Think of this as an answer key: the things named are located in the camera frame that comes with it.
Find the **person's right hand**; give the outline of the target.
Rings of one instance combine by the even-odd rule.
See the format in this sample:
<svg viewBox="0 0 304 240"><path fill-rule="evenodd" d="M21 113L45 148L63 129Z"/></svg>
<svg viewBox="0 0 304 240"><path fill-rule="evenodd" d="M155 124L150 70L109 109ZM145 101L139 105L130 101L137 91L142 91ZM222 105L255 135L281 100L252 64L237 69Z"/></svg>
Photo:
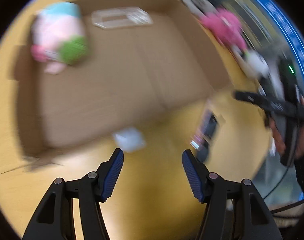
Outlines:
<svg viewBox="0 0 304 240"><path fill-rule="evenodd" d="M269 126L280 163L292 166L304 157L304 97L294 102L273 99L269 107L272 113Z"/></svg>

